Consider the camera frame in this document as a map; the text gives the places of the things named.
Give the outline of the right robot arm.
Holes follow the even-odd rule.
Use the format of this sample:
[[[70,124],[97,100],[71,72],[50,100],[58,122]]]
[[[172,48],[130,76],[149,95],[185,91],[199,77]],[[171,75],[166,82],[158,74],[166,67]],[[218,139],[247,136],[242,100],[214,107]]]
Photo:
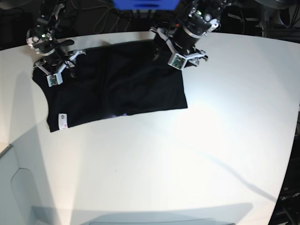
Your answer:
[[[42,1],[36,24],[26,34],[27,45],[41,56],[34,63],[34,68],[39,68],[45,74],[50,87],[63,83],[62,72],[65,69],[69,69],[74,77],[76,58],[86,53],[84,50],[66,52],[64,47],[75,42],[71,39],[59,42],[56,38],[65,9],[65,0]]]

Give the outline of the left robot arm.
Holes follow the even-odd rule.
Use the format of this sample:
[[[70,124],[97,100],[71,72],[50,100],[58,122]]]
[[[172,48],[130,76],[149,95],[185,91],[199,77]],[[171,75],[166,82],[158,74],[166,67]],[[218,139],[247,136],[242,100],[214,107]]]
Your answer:
[[[167,28],[150,28],[155,33],[152,60],[169,51],[167,64],[177,70],[197,67],[200,60],[207,61],[207,53],[197,49],[196,43],[220,27],[221,14],[232,3],[232,0],[188,0]]]

